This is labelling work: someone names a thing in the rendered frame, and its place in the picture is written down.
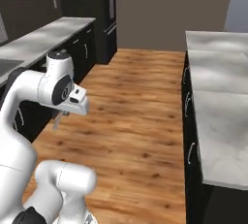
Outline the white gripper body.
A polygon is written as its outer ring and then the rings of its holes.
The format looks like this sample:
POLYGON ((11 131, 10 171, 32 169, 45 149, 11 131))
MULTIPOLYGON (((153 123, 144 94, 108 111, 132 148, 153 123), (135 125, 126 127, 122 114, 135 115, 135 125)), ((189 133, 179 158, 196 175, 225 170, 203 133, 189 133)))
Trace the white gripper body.
POLYGON ((64 112, 87 115, 89 112, 89 100, 87 97, 83 97, 82 99, 69 97, 58 106, 58 109, 64 112))

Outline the black base cupboard run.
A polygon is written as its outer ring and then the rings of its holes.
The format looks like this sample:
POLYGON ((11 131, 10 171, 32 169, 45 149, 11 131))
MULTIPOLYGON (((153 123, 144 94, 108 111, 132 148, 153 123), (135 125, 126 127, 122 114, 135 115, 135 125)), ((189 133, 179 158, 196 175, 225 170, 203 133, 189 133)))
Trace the black base cupboard run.
POLYGON ((0 99, 0 144, 32 143, 54 111, 64 112, 58 109, 61 103, 69 97, 87 97, 78 84, 95 64, 93 31, 93 22, 81 26, 43 51, 34 52, 33 66, 18 67, 8 74, 0 99), (84 44, 88 47, 87 59, 84 44))

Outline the black tall appliance unit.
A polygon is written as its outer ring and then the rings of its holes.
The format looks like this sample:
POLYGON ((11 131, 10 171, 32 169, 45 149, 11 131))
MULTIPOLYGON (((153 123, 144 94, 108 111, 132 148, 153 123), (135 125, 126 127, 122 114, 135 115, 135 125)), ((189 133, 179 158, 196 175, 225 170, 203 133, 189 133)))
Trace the black tall appliance unit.
POLYGON ((61 0, 64 16, 95 17, 98 64, 109 64, 117 52, 116 0, 61 0))

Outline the grey sink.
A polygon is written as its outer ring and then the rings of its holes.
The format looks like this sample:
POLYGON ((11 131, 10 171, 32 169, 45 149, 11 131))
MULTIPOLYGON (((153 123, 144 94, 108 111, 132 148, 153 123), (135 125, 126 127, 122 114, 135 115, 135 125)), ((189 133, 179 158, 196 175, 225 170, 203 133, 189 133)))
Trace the grey sink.
POLYGON ((22 60, 0 59, 0 78, 8 74, 11 70, 13 70, 15 67, 18 67, 22 63, 22 60))

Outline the black island cupboard run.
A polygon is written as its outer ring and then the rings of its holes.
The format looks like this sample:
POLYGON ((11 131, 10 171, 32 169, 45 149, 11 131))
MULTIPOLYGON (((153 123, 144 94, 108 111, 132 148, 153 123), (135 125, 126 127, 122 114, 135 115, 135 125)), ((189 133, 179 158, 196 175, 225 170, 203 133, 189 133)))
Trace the black island cupboard run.
POLYGON ((181 103, 186 224, 248 224, 247 191, 203 183, 188 54, 185 54, 183 71, 185 67, 189 70, 185 84, 181 79, 181 103), (188 116, 185 117, 184 104, 188 92, 191 93, 191 101, 188 116), (187 156, 191 143, 196 144, 192 150, 191 164, 188 165, 187 156))

